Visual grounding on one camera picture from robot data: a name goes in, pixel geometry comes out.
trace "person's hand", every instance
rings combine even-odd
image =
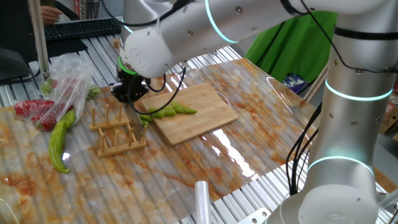
[[[54,25],[58,21],[62,12],[50,6],[42,6],[43,24],[45,26]]]

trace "knife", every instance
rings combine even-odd
[[[130,126],[134,131],[134,135],[137,141],[141,141],[144,128],[142,127],[139,115],[129,105],[126,105],[125,109],[127,117],[129,118],[130,121]]]

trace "black cable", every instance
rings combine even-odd
[[[299,152],[300,152],[300,147],[301,147],[301,143],[304,140],[304,137],[307,133],[307,131],[311,128],[311,125],[313,124],[313,122],[317,119],[317,117],[319,116],[319,114],[321,113],[322,110],[322,103],[319,104],[318,108],[315,110],[314,114],[312,114],[312,117],[310,118],[310,120],[308,121],[307,126],[305,127],[301,139],[299,139],[299,142],[297,144],[297,148],[296,148],[296,152],[294,155],[294,160],[293,160],[293,167],[292,167],[292,193],[296,194],[296,175],[297,175],[297,166],[298,161],[299,161]]]
[[[299,153],[299,150],[297,148],[298,145],[301,146],[301,142],[303,141],[305,134],[307,133],[307,131],[310,129],[312,123],[317,119],[318,115],[320,114],[320,110],[322,109],[322,103],[319,104],[318,108],[315,110],[315,112],[312,114],[311,118],[309,119],[303,133],[300,135],[300,137],[297,139],[297,141],[295,142],[295,144],[293,145],[293,147],[291,148],[291,150],[289,151],[287,158],[286,158],[286,164],[285,164],[285,168],[286,168],[286,175],[287,175],[287,180],[288,180],[288,184],[289,184],[289,190],[290,190],[290,194],[293,195],[294,194],[294,188],[295,187],[295,183],[293,183],[293,177],[295,180],[295,174],[292,173],[292,180],[290,179],[290,175],[289,175],[289,160],[291,155],[293,154],[293,152],[296,149],[296,154],[295,154],[295,158],[297,157],[297,154]]]
[[[31,81],[32,79],[38,77],[40,74],[41,74],[41,71],[40,71],[40,69],[39,69],[39,70],[37,71],[37,73],[36,73],[33,77],[25,78],[25,79],[22,79],[22,80],[0,81],[0,85],[12,85],[12,84],[20,84],[20,83],[29,82],[29,81]]]
[[[159,21],[162,21],[164,19],[166,19],[167,17],[171,16],[173,13],[177,12],[179,9],[181,9],[182,7],[186,6],[188,3],[190,3],[193,0],[178,0],[173,7],[171,8],[170,11],[166,12],[165,14],[163,14],[160,18]],[[153,24],[157,23],[157,19],[154,19],[153,21],[149,21],[149,22],[143,22],[140,24],[130,24],[127,22],[122,22],[120,21],[118,18],[116,18],[114,15],[111,14],[111,12],[108,10],[108,8],[106,7],[104,0],[100,0],[102,6],[104,7],[105,12],[107,13],[107,15],[112,18],[115,22],[117,22],[118,24],[124,25],[124,26],[128,26],[128,27],[145,27],[145,26],[150,26]]]
[[[347,64],[344,62],[343,58],[341,57],[341,55],[340,55],[339,51],[337,50],[337,47],[336,47],[335,44],[333,43],[332,39],[328,36],[328,34],[326,33],[326,31],[323,29],[323,27],[321,26],[321,24],[318,22],[317,18],[315,18],[315,16],[312,14],[311,10],[310,10],[310,9],[307,7],[307,5],[304,3],[304,0],[300,0],[300,1],[301,1],[301,3],[303,4],[305,10],[307,10],[308,14],[311,16],[311,18],[312,18],[312,19],[314,20],[314,22],[317,24],[317,26],[319,27],[319,29],[323,32],[323,34],[325,35],[325,37],[328,39],[328,41],[330,42],[331,46],[332,46],[333,49],[335,50],[335,52],[336,52],[338,58],[341,60],[342,64],[343,64],[345,67],[350,68],[350,69],[353,69],[353,70],[361,70],[361,71],[371,72],[371,73],[386,73],[386,72],[398,73],[398,69],[396,69],[396,68],[394,68],[394,69],[393,69],[393,68],[390,68],[389,70],[383,70],[383,71],[381,71],[381,72],[375,72],[375,71],[368,70],[368,69],[365,69],[365,68],[354,68],[354,67],[351,67],[351,66],[347,65]]]
[[[307,141],[307,143],[305,143],[304,147],[302,148],[302,150],[301,150],[300,153],[298,154],[298,157],[297,157],[297,158],[298,158],[298,159],[297,159],[297,165],[296,165],[296,166],[293,165],[292,173],[294,173],[294,174],[296,173],[297,167],[299,166],[299,162],[300,162],[301,156],[303,155],[303,153],[305,152],[305,150],[307,149],[307,147],[310,145],[310,143],[312,142],[312,140],[317,136],[318,132],[319,132],[319,128],[311,135],[310,139]],[[295,189],[295,193],[298,193],[298,192],[299,192],[299,181],[300,181],[301,173],[302,173],[302,171],[303,171],[303,167],[304,167],[304,164],[303,164],[303,166],[301,167],[300,174],[299,174],[298,177],[297,177],[297,186],[296,186],[296,189]]]
[[[308,154],[309,154],[309,153],[310,153],[310,149],[308,149],[307,153],[305,154],[304,163],[305,163],[305,161],[307,160],[307,157],[308,157]],[[304,168],[304,164],[303,164],[303,166],[301,167],[300,173],[298,174],[298,177],[297,177],[297,187],[299,187],[299,180],[300,180],[301,173],[303,172],[303,168]]]
[[[162,88],[160,88],[159,90],[155,90],[154,88],[151,87],[151,85],[150,85],[150,78],[146,78],[146,79],[145,79],[145,83],[147,84],[148,88],[149,88],[151,91],[154,91],[155,93],[160,93],[160,92],[163,91],[164,88],[166,87],[166,73],[163,74],[163,86],[162,86]]]
[[[143,113],[143,112],[137,110],[137,108],[134,106],[134,103],[133,103],[132,100],[131,100],[131,87],[132,87],[132,84],[133,84],[133,82],[134,82],[134,79],[136,79],[137,77],[132,78],[131,81],[130,81],[129,88],[128,88],[128,90],[127,90],[127,99],[128,99],[128,101],[129,101],[129,104],[130,104],[131,108],[132,108],[137,114],[141,114],[141,115],[151,115],[151,114],[157,113],[157,112],[161,111],[162,109],[164,109],[167,105],[169,105],[169,104],[174,100],[175,96],[177,95],[179,89],[180,89],[181,86],[182,86],[182,82],[183,82],[183,80],[184,80],[185,72],[186,72],[186,71],[187,71],[187,68],[184,68],[184,69],[183,69],[182,76],[181,76],[181,81],[180,81],[180,83],[178,84],[177,89],[174,91],[174,94],[173,94],[173,96],[169,99],[169,101],[168,101],[165,105],[163,105],[162,107],[160,107],[159,109],[157,109],[157,110],[155,110],[155,111],[153,111],[153,112],[149,112],[149,113]]]

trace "green cloth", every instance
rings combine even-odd
[[[337,14],[313,12],[313,15],[332,38]],[[307,15],[260,33],[244,57],[280,82],[290,73],[312,82],[325,67],[330,47],[322,31]]]

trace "transparent plastic sheet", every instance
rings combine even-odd
[[[174,91],[180,77],[168,75],[164,93]],[[162,82],[153,80],[152,86]],[[68,131],[63,162],[69,174],[57,172],[49,161],[49,132],[26,125],[12,109],[0,109],[0,198],[19,221],[31,223],[174,224],[195,211],[197,181],[208,182],[213,202],[283,164],[314,111],[242,60],[192,70],[182,88],[203,82],[225,96],[237,121],[176,147],[167,146],[150,124],[147,147],[100,159],[98,132],[91,132],[89,124],[92,107],[96,122],[104,121],[106,105],[109,120],[118,117],[117,101],[108,90],[106,98],[86,102],[80,122]],[[120,144],[128,141],[126,128],[107,129],[109,146],[115,130]]]
[[[76,111],[78,122],[88,96],[102,94],[92,84],[93,64],[76,54],[64,54],[53,59],[51,77],[40,87],[45,100],[28,100],[14,105],[16,114],[42,131],[54,128],[67,111]]]

